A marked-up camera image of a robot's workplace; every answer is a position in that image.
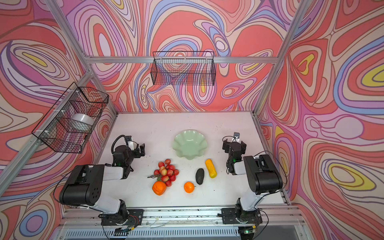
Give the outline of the yellow orange squash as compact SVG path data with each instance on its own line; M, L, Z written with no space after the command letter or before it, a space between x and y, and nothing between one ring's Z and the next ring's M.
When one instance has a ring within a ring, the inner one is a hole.
M217 171L216 171L216 168L215 168L213 161L211 159L207 159L205 161L205 164L206 164L206 168L209 172L210 178L212 178L212 179L215 178L217 176Z

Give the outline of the red grape bunch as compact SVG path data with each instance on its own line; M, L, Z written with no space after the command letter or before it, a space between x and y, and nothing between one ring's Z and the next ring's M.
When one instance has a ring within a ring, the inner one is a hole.
M174 165L171 159L165 159L158 163L158 169L154 170L153 174L148 176L148 179L155 179L163 182L167 187L171 187L180 174L179 169Z

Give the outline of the orange bell pepper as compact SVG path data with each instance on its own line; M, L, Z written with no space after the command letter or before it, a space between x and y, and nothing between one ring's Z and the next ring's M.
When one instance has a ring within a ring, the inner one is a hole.
M152 186L152 190L157 196L163 195L166 189L167 185L162 181L156 181Z

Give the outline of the dark avocado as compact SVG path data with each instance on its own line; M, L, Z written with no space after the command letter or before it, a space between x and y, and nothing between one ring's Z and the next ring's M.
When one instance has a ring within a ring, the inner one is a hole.
M198 185L202 185L205 178L205 171L202 168L199 168L196 172L196 182Z

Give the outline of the small orange tangerine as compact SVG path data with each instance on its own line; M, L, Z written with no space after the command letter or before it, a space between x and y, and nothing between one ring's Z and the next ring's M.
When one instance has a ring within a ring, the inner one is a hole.
M184 191L188 194L192 193L195 190L195 185L192 182L186 182L184 184Z

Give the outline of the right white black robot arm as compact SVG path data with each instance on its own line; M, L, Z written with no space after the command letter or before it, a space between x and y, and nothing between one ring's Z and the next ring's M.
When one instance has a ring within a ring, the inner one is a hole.
M223 150L229 155L227 174L247 177L249 188L240 197L234 208L223 208L218 214L223 224L253 224L263 222L258 208L266 196L283 189L283 180L273 160L266 151L255 156L246 156L247 145L239 137L225 136L222 139Z

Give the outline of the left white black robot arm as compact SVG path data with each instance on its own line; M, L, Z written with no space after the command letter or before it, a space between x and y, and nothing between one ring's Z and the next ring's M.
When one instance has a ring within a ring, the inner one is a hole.
M124 200L103 193L102 187L107 181L127 179L134 171L133 160L145 156L145 146L131 136L118 136L111 146L112 163L76 166L59 194L59 202L98 211L102 227L127 226L130 231L140 226L144 211L129 211Z

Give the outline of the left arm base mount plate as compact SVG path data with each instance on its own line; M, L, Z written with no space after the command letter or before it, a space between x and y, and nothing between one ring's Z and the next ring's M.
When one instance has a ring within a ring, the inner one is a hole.
M99 214L102 226L128 226L137 227L142 224L143 209L128 209L113 215Z

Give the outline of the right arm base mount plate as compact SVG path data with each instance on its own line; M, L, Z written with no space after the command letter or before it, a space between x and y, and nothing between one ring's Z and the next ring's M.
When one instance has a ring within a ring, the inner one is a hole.
M263 223L262 215L259 210L243 211L237 208L222 208L218 213L225 225L234 224L253 224L258 226Z

